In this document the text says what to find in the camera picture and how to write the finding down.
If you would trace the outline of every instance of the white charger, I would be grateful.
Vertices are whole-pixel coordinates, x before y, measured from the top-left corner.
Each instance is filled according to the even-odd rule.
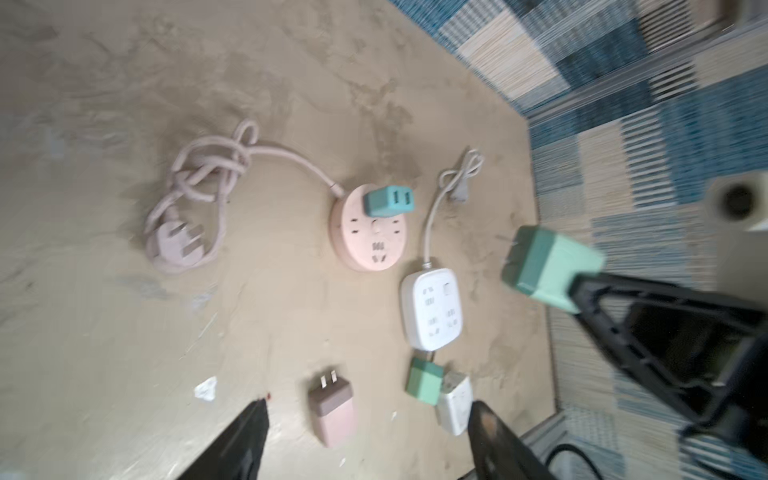
[[[446,170],[440,174],[441,190],[432,204],[424,226],[424,270],[408,275],[400,285],[402,319],[406,336],[413,348],[434,352],[448,345],[462,332],[464,317],[456,275],[448,268],[432,268],[429,242],[435,213],[443,197],[456,189],[457,194],[452,195],[452,198],[456,196],[455,201],[466,201],[466,181],[478,174],[483,160],[477,150],[469,150],[464,155],[459,170]],[[447,175],[453,175],[453,178],[447,185],[443,185]]]
[[[460,372],[446,373],[437,399],[440,426],[453,435],[461,435],[469,424],[472,400],[469,377]]]

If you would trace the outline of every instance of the teal charger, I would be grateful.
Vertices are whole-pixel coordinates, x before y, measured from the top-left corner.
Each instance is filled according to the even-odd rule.
[[[369,217],[394,217],[413,212],[413,190],[408,187],[389,185],[368,192],[362,199]]]

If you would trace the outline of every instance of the white cylindrical object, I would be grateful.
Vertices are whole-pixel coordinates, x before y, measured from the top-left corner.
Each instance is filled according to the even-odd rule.
[[[768,172],[716,178],[704,196],[707,220],[717,228],[768,230]]]

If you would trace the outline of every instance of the mint green charger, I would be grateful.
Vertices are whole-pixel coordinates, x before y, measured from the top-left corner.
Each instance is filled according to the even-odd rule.
[[[579,313],[568,291],[579,273],[598,273],[605,255],[572,238],[540,226],[518,229],[502,280],[534,300]]]

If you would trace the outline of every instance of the black hole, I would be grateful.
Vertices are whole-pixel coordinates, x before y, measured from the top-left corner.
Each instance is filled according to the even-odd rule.
[[[731,220],[747,218],[755,207],[755,194],[747,185],[733,185],[723,195],[723,212]]]

